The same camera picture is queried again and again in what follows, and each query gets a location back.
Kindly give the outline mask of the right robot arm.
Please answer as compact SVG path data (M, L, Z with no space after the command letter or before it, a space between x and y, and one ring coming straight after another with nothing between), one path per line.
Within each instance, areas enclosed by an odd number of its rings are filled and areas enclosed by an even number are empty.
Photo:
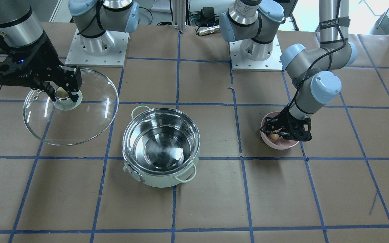
M90 42L104 40L107 32L132 33L138 25L139 5L133 0L70 0L69 11L77 25L77 37ZM43 29L31 5L24 0L0 0L0 86L29 87L55 102L80 100L82 77L76 65L65 65Z

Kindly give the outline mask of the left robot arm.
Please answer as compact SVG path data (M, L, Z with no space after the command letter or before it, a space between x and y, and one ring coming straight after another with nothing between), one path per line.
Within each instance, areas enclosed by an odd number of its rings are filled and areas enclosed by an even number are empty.
M284 70L292 79L296 94L274 117L266 117L260 131L273 138L309 141L311 116L341 92L340 79L332 71L352 64L358 51L348 40L349 1L319 1L320 47L307 49L302 44L289 46L281 55ZM219 16L223 39L242 41L241 51L251 60L267 59L267 50L285 10L275 0L236 0Z

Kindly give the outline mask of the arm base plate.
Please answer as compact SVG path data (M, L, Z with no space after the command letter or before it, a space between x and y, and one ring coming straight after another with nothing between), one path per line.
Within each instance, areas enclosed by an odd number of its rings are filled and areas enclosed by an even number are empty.
M123 68L129 39L125 32L107 31L96 38L75 34L65 65Z
M268 44L259 44L251 39L229 43L233 71L281 72L283 65L279 40L275 35Z

